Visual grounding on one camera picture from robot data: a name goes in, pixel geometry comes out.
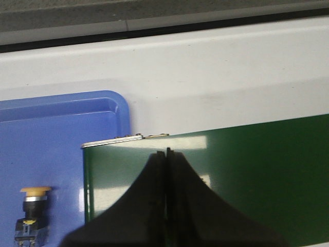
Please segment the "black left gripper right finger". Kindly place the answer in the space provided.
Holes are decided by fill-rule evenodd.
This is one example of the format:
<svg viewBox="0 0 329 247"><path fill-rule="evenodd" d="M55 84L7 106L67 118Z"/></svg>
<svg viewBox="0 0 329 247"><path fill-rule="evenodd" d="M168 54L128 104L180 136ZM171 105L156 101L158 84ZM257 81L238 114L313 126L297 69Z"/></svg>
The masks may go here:
<svg viewBox="0 0 329 247"><path fill-rule="evenodd" d="M167 212L174 246L285 246L199 177L181 152L167 149Z"/></svg>

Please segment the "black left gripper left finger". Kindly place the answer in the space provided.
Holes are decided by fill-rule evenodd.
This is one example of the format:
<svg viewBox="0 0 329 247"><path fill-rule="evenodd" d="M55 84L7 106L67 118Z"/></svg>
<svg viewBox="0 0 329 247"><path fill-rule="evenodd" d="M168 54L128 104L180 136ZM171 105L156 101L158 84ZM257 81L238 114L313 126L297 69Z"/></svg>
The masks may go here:
<svg viewBox="0 0 329 247"><path fill-rule="evenodd" d="M153 153L110 208L67 234L61 246L165 246L164 152Z"/></svg>

